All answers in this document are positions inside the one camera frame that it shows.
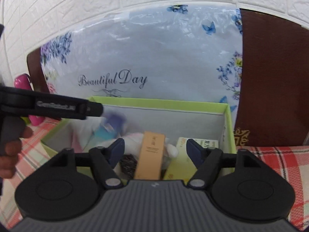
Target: plaid fabric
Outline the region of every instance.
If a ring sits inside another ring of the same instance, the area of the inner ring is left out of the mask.
[[[12,179],[3,181],[3,194],[0,200],[0,222],[8,229],[22,219],[14,199],[15,189],[24,178],[49,159],[41,145],[41,138],[55,127],[58,122],[46,118],[40,125],[31,126],[34,132],[31,138],[22,140],[23,149],[16,165],[16,174]]]
[[[296,199],[288,220],[299,230],[309,225],[309,146],[245,147],[285,178]]]

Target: pink object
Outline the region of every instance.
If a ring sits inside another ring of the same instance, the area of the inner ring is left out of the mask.
[[[71,147],[74,149],[74,152],[76,152],[76,153],[82,153],[83,152],[81,145],[79,144],[79,141],[78,141],[78,135],[74,131],[73,131],[73,134],[72,134]]]
[[[19,75],[14,80],[14,86],[18,89],[32,90],[30,85],[30,76],[28,74]],[[45,117],[29,115],[29,119],[32,125],[37,126],[44,121]]]

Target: human hand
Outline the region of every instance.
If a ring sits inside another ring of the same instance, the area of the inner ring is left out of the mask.
[[[33,131],[30,127],[26,127],[21,135],[21,138],[30,138]],[[18,154],[21,152],[21,140],[14,140],[5,145],[5,156],[0,156],[0,177],[10,179],[14,176],[15,166],[18,162]]]

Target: cardboard box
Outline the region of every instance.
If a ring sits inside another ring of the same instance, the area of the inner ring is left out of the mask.
[[[174,146],[179,137],[218,140],[225,153],[236,153],[228,104],[100,96],[89,100],[102,103],[105,111],[124,114],[129,123],[128,132],[163,133]],[[70,121],[62,120],[41,143],[52,157],[71,144],[71,137]],[[90,168],[79,167],[77,170],[92,175]]]
[[[160,179],[164,140],[164,134],[144,132],[134,179]]]

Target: green box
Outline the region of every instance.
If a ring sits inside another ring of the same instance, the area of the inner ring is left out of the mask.
[[[225,153],[236,153],[228,104],[100,96],[89,100],[103,104],[104,111],[125,114],[129,132],[163,133],[172,145],[179,137],[214,139]],[[72,131],[65,119],[41,140],[49,156],[70,147]],[[89,168],[79,167],[78,171],[91,176]]]

